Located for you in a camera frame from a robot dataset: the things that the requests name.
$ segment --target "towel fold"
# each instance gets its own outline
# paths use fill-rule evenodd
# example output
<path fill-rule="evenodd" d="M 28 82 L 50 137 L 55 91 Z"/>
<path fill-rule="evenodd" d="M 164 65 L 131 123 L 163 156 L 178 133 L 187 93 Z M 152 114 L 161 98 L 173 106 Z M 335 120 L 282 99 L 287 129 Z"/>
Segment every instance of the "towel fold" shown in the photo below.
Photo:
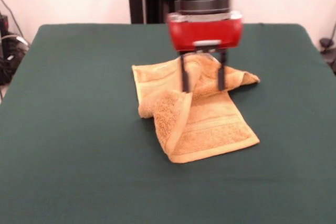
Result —
<path fill-rule="evenodd" d="M 258 144 L 228 91 L 259 82 L 249 72 L 225 67 L 224 91 L 217 89 L 220 63 L 209 54 L 184 57 L 190 93 L 182 92 L 180 58 L 132 66 L 142 118 L 154 117 L 157 138 L 174 163 L 187 163 Z"/>

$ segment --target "green tablecloth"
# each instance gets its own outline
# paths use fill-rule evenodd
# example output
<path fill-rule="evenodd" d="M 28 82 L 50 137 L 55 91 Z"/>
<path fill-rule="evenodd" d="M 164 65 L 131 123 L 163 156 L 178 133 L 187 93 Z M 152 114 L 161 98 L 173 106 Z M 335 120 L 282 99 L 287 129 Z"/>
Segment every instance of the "green tablecloth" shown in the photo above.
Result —
<path fill-rule="evenodd" d="M 336 79 L 297 25 L 246 25 L 231 96 L 260 144 L 169 162 L 131 65 L 176 57 L 165 25 L 48 25 L 0 105 L 0 223 L 336 223 Z"/>

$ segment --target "terry cloth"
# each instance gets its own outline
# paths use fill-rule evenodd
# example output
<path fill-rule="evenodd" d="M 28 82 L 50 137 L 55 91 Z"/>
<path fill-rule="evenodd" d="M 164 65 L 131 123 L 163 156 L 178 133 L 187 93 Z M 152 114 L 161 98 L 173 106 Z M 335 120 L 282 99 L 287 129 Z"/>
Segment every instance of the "terry cloth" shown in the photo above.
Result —
<path fill-rule="evenodd" d="M 139 115 L 154 117 L 157 138 L 168 158 L 187 163 L 258 144 L 228 92 L 258 83 L 259 78 L 226 66 L 226 89 L 218 91 L 220 63 L 213 56 L 189 54 L 184 60 L 190 93 L 182 92 L 180 58 L 132 66 Z"/>

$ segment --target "black cable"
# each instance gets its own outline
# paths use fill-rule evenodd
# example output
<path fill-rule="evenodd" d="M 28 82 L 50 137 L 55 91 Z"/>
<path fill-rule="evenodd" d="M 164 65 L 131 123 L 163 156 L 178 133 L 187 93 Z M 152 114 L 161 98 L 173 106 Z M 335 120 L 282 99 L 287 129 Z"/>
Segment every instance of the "black cable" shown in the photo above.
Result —
<path fill-rule="evenodd" d="M 14 17 L 14 14 L 13 14 L 12 10 L 8 7 L 8 5 L 5 3 L 4 0 L 0 0 L 0 1 L 3 3 L 3 5 L 7 8 L 7 10 L 9 11 L 9 13 L 11 14 L 11 16 L 12 16 L 12 18 L 13 18 L 13 20 L 14 20 L 14 23 L 15 23 L 17 29 L 18 29 L 19 32 L 20 32 L 21 37 L 24 37 L 24 36 L 23 36 L 23 33 L 22 33 L 22 31 L 21 31 L 21 28 L 19 27 L 19 25 L 18 25 L 18 23 L 17 23 L 17 21 L 16 21 L 16 19 L 15 19 L 15 17 Z"/>

